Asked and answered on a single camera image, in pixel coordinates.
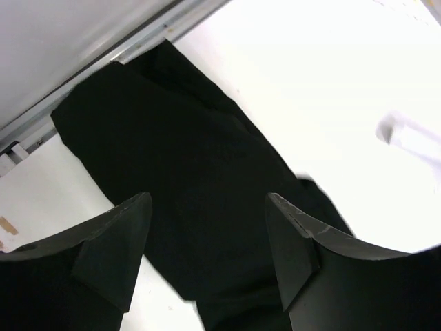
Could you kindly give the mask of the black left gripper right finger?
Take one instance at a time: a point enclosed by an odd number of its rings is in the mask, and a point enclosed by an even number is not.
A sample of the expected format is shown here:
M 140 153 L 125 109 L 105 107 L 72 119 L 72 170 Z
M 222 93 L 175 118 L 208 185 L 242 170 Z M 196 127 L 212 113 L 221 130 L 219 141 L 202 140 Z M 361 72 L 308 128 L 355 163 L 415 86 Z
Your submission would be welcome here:
M 283 309 L 294 330 L 439 330 L 440 249 L 373 245 L 268 194 Z

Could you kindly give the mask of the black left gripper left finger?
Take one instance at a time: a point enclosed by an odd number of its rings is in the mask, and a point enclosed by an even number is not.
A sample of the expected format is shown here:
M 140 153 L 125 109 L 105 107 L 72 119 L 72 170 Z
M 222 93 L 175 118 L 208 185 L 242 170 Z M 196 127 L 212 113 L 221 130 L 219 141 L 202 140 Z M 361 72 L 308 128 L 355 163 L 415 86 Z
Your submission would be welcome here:
M 1 254 L 2 330 L 119 330 L 150 227 L 140 193 L 45 239 Z

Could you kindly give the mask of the black trousers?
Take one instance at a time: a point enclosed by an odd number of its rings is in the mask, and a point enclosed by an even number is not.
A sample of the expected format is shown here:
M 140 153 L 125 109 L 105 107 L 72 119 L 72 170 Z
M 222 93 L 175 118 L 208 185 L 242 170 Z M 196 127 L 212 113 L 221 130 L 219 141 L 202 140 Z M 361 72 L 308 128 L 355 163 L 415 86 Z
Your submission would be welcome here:
M 163 42 L 113 62 L 52 112 L 62 142 L 104 195 L 152 197 L 145 256 L 206 330 L 290 330 L 265 222 L 275 192 L 347 232 L 331 200 L 297 177 L 239 106 Z

